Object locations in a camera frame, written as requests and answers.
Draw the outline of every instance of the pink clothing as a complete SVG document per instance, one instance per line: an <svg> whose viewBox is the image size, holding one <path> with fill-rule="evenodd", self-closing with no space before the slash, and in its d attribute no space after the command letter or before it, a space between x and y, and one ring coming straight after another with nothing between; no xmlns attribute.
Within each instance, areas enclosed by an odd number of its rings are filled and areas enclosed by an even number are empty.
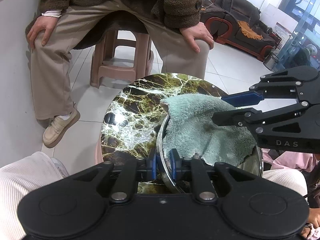
<svg viewBox="0 0 320 240"><path fill-rule="evenodd" d="M317 159L312 153L284 152L278 158L273 160L268 155L268 149L262 149L263 161L271 164L272 170L278 169L296 169L311 172L317 165Z"/></svg>

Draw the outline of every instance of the hand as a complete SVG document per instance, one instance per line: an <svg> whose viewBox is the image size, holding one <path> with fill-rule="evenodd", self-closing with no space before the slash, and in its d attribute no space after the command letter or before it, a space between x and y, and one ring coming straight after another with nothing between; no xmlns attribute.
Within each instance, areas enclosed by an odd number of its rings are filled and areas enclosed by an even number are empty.
<svg viewBox="0 0 320 240"><path fill-rule="evenodd" d="M35 49L35 39L40 31L45 30L42 38L42 46L47 44L59 18L51 16L40 16L27 35L28 42L32 49Z"/></svg>
<svg viewBox="0 0 320 240"><path fill-rule="evenodd" d="M307 238L307 236L310 234L311 228L303 228L303 230L301 231L301 235L304 238Z"/></svg>
<svg viewBox="0 0 320 240"><path fill-rule="evenodd" d="M320 208L309 208L309 224L313 224L314 228L318 228L320 224Z"/></svg>
<svg viewBox="0 0 320 240"><path fill-rule="evenodd" d="M199 46L196 44L195 39L202 39L206 41L210 49L213 49L213 37L204 26L204 23L199 22L197 25L188 27L188 28L180 28L180 32L183 35L186 42L191 46L191 48L196 52L200 52Z"/></svg>

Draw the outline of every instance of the white sleeve cuff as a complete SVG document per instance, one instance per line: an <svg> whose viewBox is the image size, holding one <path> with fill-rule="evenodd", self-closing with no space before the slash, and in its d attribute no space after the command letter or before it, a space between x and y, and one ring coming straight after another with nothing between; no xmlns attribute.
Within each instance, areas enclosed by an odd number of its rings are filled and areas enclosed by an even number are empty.
<svg viewBox="0 0 320 240"><path fill-rule="evenodd" d="M55 11L46 11L45 13L42 13L43 16L52 16L52 17L61 17L61 10L55 10Z"/></svg>

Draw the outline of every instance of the round marble table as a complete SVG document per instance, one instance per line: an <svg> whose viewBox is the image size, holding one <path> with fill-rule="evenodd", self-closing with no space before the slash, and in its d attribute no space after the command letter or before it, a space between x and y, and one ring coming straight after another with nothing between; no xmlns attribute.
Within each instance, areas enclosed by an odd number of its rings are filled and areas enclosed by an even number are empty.
<svg viewBox="0 0 320 240"><path fill-rule="evenodd" d="M147 157L156 146L166 111L160 100L181 94L199 93L221 97L224 91L185 74L161 73L126 86L111 102L101 128L103 160L123 165L126 160Z"/></svg>

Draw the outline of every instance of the fleece towel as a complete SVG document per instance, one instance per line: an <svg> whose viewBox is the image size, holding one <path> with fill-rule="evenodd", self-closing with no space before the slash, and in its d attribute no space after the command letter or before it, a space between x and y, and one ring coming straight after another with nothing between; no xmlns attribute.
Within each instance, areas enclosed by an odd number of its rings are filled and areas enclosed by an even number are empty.
<svg viewBox="0 0 320 240"><path fill-rule="evenodd" d="M246 127L217 126L213 113L235 110L220 98L185 94L161 100L170 120L163 140L165 158L176 148L180 157L202 158L207 164L225 162L238 166L252 154L256 142Z"/></svg>

